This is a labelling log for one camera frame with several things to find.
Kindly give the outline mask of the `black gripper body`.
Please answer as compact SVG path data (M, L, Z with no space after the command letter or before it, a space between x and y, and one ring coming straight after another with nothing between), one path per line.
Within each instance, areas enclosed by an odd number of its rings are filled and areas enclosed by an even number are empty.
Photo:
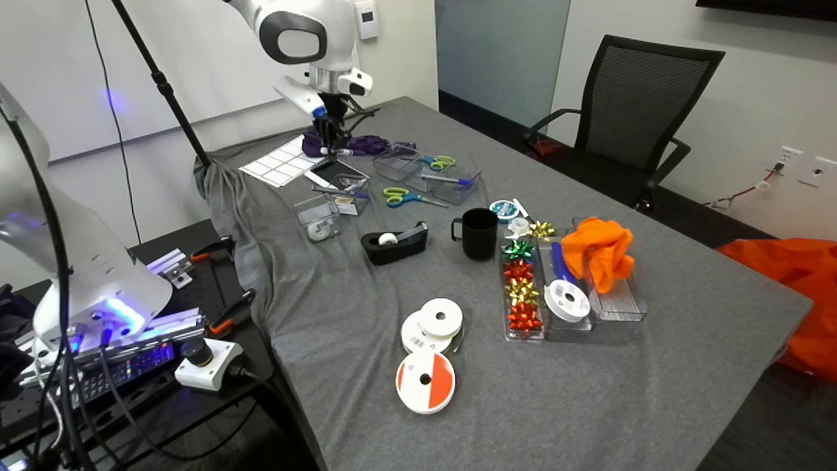
M372 111L360 109L355 98L321 92L321 109L305 128L305 156L334 157L365 118L372 118Z

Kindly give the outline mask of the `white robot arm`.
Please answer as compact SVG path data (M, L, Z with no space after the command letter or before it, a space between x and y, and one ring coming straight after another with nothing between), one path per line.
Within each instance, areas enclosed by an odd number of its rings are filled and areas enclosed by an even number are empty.
M326 157L351 140L345 114L373 78L355 63L355 0L224 0L264 56L285 65L277 92L311 118Z

